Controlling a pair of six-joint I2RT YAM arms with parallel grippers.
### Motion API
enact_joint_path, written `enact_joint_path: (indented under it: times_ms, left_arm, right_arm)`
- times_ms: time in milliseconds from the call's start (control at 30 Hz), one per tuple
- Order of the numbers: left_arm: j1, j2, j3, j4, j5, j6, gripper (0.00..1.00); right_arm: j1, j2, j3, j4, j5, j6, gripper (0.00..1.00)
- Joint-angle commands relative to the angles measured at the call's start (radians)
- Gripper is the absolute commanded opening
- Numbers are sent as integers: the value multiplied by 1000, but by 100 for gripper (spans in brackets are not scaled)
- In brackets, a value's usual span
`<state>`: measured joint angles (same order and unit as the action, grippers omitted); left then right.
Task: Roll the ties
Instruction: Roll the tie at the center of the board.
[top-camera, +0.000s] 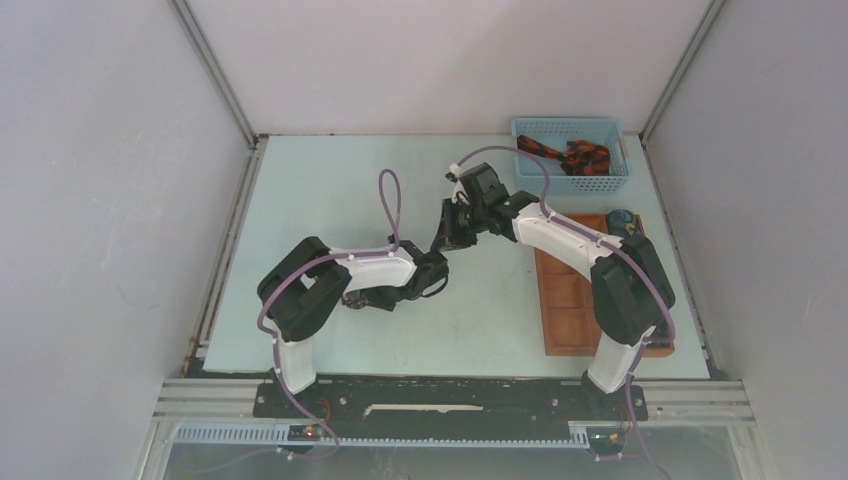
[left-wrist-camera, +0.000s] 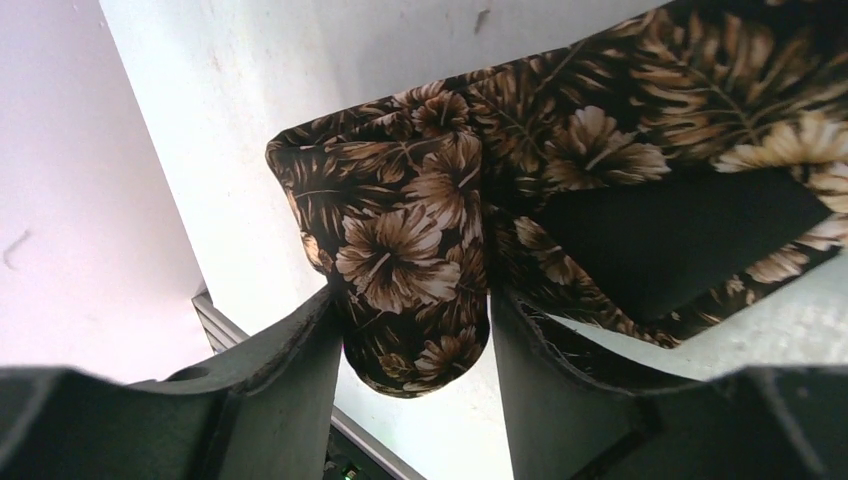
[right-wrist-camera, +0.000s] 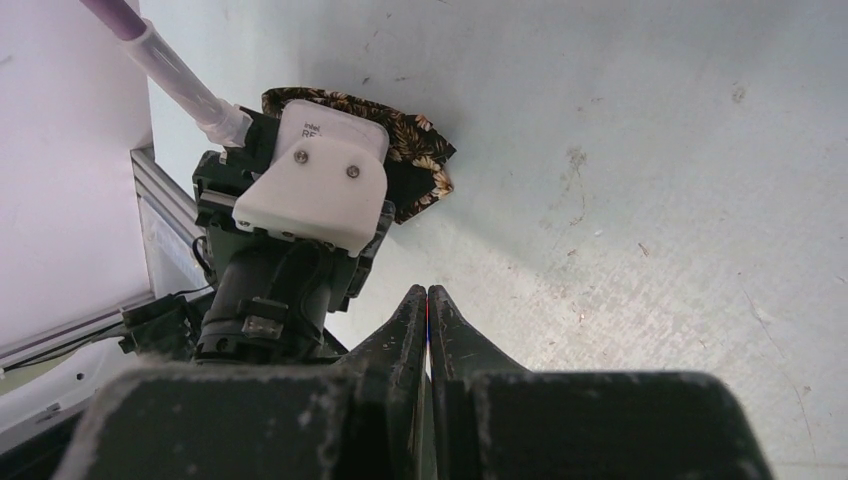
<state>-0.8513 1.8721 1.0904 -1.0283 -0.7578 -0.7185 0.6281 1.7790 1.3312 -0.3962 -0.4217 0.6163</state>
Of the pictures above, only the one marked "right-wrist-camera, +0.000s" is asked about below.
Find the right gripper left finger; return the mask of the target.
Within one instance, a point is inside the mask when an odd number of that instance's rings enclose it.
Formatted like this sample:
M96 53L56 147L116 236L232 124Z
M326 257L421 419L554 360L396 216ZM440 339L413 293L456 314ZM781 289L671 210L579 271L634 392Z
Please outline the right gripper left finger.
M341 361L355 375L340 479L418 479L423 451L427 292L410 287L392 316Z

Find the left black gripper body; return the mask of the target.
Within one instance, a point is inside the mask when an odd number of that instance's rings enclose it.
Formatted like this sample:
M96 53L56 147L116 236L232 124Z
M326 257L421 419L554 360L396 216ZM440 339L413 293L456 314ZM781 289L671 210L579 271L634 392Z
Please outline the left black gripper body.
M237 198L270 166L280 118L250 113L243 147L208 151L194 174L196 222L214 295L192 359L198 364L305 364L325 343L325 318L356 298L395 213L386 198L374 238L351 257L329 243L238 229Z

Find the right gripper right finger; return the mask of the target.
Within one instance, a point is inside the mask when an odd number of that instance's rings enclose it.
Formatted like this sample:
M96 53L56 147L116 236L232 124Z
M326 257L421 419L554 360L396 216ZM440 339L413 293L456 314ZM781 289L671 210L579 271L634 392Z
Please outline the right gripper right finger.
M471 325L442 285L428 288L427 324L437 475L477 479L479 439L472 378L527 369Z

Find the brown floral tie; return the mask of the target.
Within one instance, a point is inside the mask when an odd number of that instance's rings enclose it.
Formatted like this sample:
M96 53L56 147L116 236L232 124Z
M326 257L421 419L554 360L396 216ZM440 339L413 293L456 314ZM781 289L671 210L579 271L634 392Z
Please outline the brown floral tie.
M408 114L346 93L307 87L277 87L262 94L262 112L279 118L285 106L306 100L373 121L385 128L389 147L384 169L394 222L405 223L450 195L454 185L446 164L456 148L421 114Z

